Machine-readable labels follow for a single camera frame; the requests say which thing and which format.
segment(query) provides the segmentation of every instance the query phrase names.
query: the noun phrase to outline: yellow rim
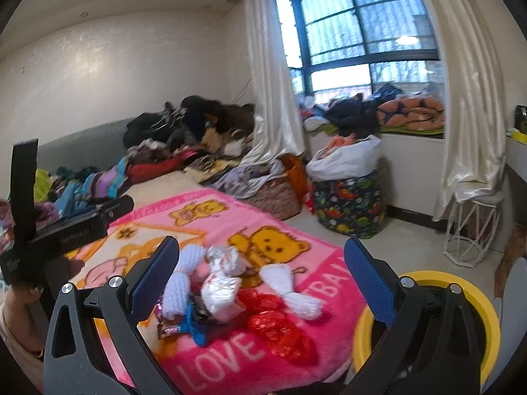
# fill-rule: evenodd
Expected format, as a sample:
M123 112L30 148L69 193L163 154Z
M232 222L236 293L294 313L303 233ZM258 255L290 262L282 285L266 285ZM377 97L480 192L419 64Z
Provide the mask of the yellow rim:
M406 276L410 276L420 285L446 288L449 284L456 283L463 288L466 299L481 316L485 327L486 347L483 362L481 363L481 385L483 385L496 363L501 340L500 323L491 302L476 286L450 273L420 270L408 273ZM360 370L372 353L373 321L372 311L366 306L357 322L353 340L353 363L357 371Z

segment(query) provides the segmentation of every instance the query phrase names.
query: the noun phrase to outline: black baseboard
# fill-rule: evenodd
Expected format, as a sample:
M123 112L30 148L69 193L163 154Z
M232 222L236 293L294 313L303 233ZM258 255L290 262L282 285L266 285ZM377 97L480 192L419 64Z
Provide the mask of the black baseboard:
M446 232L447 220L432 221L431 215L421 214L420 212L409 211L407 209L402 209L391 205L388 205L386 208L389 217L408 221L420 226L433 228L438 232Z

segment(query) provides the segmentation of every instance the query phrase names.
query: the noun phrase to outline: gray headboard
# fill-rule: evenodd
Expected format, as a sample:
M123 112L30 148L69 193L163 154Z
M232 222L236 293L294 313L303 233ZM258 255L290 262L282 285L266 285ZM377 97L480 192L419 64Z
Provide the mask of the gray headboard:
M42 144L37 156L38 167L52 175L60 166L73 171L86 166L96 166L102 171L111 168L126 155L123 133L131 120L113 121Z

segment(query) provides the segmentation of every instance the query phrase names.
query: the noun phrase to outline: blue gripper pad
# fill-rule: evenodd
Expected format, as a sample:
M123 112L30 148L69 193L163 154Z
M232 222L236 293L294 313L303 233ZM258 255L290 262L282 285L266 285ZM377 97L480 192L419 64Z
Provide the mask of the blue gripper pad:
M165 237L150 258L141 260L146 262L148 266L130 292L130 319L135 322L148 319L155 303L164 292L165 285L178 260L179 244L171 236Z
M344 245L344 261L375 320L384 322L390 328L395 319L394 293L375 269L372 256L358 239L348 239Z

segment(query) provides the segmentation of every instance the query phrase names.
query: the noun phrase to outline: stool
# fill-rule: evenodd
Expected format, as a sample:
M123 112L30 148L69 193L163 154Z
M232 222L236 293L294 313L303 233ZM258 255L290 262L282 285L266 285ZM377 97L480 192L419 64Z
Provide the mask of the stool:
M497 225L501 217L500 205L504 199L503 193L497 192L491 196L477 196L466 201L460 200L460 198L466 196L467 190L474 189L474 184L470 183L470 187L459 187L454 193L455 202L449 215L443 252L458 266L471 269L485 259L488 248L496 234ZM463 210L467 209L467 207L470 207L470 210L463 216ZM480 220L481 208L487 208L488 210L488 216L483 225ZM463 228L470 222L471 217L475 217L474 236L464 236L462 235ZM491 224L490 230L485 234L489 224Z

